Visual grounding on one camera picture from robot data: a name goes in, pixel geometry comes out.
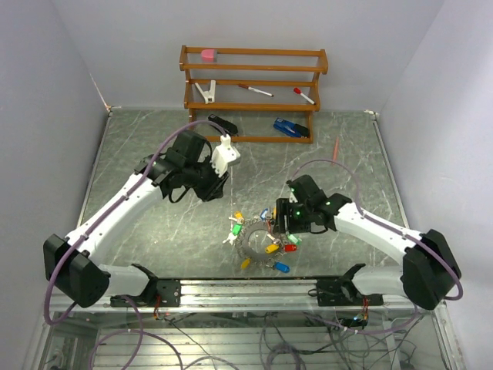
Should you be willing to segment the green key tag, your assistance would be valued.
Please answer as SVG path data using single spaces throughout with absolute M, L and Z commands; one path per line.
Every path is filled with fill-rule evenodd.
M 301 239 L 299 237 L 297 237 L 296 235 L 293 235 L 293 234 L 288 234 L 287 235 L 287 238 L 289 239 L 289 241 L 292 243 L 292 244 L 296 244 L 296 245 L 299 245 L 300 242 L 301 242 Z

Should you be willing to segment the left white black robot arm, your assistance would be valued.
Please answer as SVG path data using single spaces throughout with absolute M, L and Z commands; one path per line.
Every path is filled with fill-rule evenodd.
M 43 244 L 45 276 L 49 288 L 58 288 L 81 308 L 88 308 L 105 294 L 126 294 L 138 305 L 156 300 L 157 277 L 136 264 L 105 265 L 103 260 L 118 236 L 150 207 L 162 200 L 177 202 L 175 189 L 192 190 L 207 202 L 223 196 L 228 168 L 240 155 L 229 135 L 200 155 L 210 142 L 184 129 L 167 139 L 157 153 L 144 158 L 123 187 L 85 224 L 65 237 L 51 235 Z

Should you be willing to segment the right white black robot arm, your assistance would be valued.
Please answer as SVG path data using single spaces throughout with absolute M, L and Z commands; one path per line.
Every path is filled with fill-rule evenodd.
M 340 193 L 330 196 L 303 175 L 288 182 L 290 196 L 275 204 L 273 229 L 278 234 L 310 234 L 314 225 L 322 234 L 332 230 L 351 235 L 377 248 L 395 261 L 390 267 L 355 264 L 338 277 L 322 277 L 316 292 L 320 305 L 330 299 L 358 304 L 373 295 L 397 295 L 424 310 L 448 300 L 456 288 L 463 295 L 461 270 L 445 236 L 400 227 L 359 207 Z

